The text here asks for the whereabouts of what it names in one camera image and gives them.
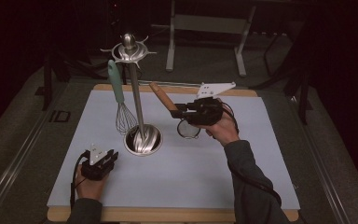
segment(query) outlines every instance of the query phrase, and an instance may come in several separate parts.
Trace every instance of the wooden handle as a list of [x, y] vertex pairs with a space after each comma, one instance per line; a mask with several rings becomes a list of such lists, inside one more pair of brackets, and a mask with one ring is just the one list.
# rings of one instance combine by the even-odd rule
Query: wooden handle
[[149, 84], [152, 91], [156, 94], [159, 100], [167, 107], [168, 110], [178, 110], [171, 98], [165, 93], [165, 91], [156, 83], [151, 82]]

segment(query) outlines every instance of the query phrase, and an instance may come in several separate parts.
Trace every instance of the dark sleeve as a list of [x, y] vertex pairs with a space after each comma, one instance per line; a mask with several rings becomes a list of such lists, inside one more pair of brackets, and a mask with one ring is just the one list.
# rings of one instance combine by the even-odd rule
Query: dark sleeve
[[100, 224], [103, 205], [93, 199], [77, 199], [66, 223]]
[[[225, 146], [227, 161], [237, 173], [252, 178], [273, 188], [255, 164], [249, 142], [240, 140]], [[249, 185], [232, 174], [235, 196], [235, 218], [237, 223], [289, 223], [276, 198], [262, 189]]]

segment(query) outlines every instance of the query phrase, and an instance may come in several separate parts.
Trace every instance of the whisk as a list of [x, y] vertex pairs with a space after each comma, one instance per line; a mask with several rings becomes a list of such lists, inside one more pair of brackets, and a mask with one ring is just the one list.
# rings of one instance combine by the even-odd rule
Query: whisk
[[110, 83], [115, 93], [116, 101], [118, 103], [117, 115], [116, 115], [116, 128], [122, 135], [126, 134], [131, 128], [137, 125], [136, 118], [130, 112], [130, 110], [124, 104], [123, 87], [121, 86], [120, 73], [113, 60], [108, 62], [108, 75]]

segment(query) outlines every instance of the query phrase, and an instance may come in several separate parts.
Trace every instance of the hand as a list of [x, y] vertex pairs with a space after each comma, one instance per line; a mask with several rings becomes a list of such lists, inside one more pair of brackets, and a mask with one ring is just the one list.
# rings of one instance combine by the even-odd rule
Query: hand
[[206, 133], [210, 136], [213, 136], [220, 144], [224, 147], [230, 142], [240, 140], [238, 136], [237, 129], [235, 127], [234, 120], [231, 118], [229, 114], [226, 112], [223, 113], [222, 118], [217, 121], [214, 125], [195, 125], [196, 127], [202, 128], [206, 130]]
[[81, 174], [81, 165], [77, 167], [77, 176], [76, 176], [76, 191], [78, 198], [88, 198], [100, 201], [103, 194], [103, 188], [106, 184], [107, 177], [106, 175], [102, 180], [93, 181], [89, 180]]

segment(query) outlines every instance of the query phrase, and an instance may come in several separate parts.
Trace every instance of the white bracket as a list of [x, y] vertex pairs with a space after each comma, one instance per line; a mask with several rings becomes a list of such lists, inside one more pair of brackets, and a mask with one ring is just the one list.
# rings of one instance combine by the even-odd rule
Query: white bracket
[[97, 163], [106, 155], [107, 155], [106, 150], [102, 150], [100, 147], [91, 144], [91, 147], [89, 148], [89, 164], [93, 165]]
[[205, 84], [202, 82], [199, 92], [197, 93], [197, 99], [215, 96], [223, 91], [228, 91], [234, 87], [236, 87], [235, 82], [210, 84]]

